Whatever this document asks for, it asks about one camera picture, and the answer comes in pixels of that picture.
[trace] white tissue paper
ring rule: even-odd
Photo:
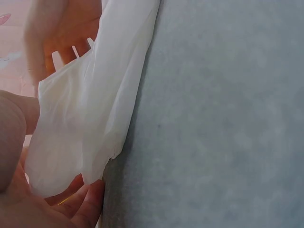
[[[160,0],[102,0],[92,50],[39,84],[40,118],[25,172],[33,193],[101,179],[122,150]]]

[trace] hand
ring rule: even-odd
[[[52,53],[64,64],[89,49],[95,40],[102,13],[101,0],[33,0],[24,30],[28,71],[33,85],[55,72]]]
[[[22,151],[22,146],[25,135],[33,133],[38,118],[36,98],[0,91],[1,227],[94,228],[105,190],[101,180],[84,186],[81,176],[77,176],[60,195],[43,199],[31,194],[24,175],[26,150]]]

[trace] finger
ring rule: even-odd
[[[48,197],[45,199],[45,201],[51,206],[57,205],[77,192],[83,185],[84,182],[82,180],[82,176],[79,174],[74,178],[70,186],[64,192],[56,196]]]
[[[56,71],[52,55],[45,56],[45,62],[47,68],[47,76],[50,76]]]
[[[48,76],[45,65],[43,42],[37,39],[35,34],[28,33],[24,37],[24,52],[32,84],[37,86],[38,82]]]
[[[5,97],[21,110],[27,124],[26,134],[33,134],[40,115],[38,99],[20,96],[6,91],[1,91],[0,96]]]
[[[71,219],[81,204],[83,203],[86,194],[89,190],[89,185],[82,186],[76,193],[69,197],[66,201],[62,202],[59,205],[53,206],[53,209],[65,215],[67,218]]]
[[[78,228],[94,228],[101,214],[105,193],[105,183],[96,181],[89,188],[84,202],[71,221]]]
[[[9,186],[25,135],[35,129],[38,117],[37,99],[0,91],[0,192]]]
[[[25,146],[25,147],[23,147],[22,152],[21,152],[20,163],[21,163],[23,170],[24,170],[25,159],[28,155],[28,151],[29,151],[29,147]]]
[[[89,45],[87,39],[83,39],[75,44],[75,48],[77,50],[79,57],[81,57],[91,49],[91,46]]]
[[[61,49],[58,52],[64,64],[68,64],[77,58],[72,47]]]

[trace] skin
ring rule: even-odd
[[[65,192],[48,199],[30,192],[22,145],[25,135],[35,130],[38,117],[36,98],[0,91],[1,227],[94,228],[103,204],[105,184],[101,180],[85,186],[77,176]]]
[[[55,72],[52,53],[58,51],[64,64],[81,57],[95,40],[102,14],[100,0],[33,0],[24,30],[28,71],[35,86]]]

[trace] light blue fabric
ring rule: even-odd
[[[163,0],[104,227],[303,228],[303,42],[303,0]]]

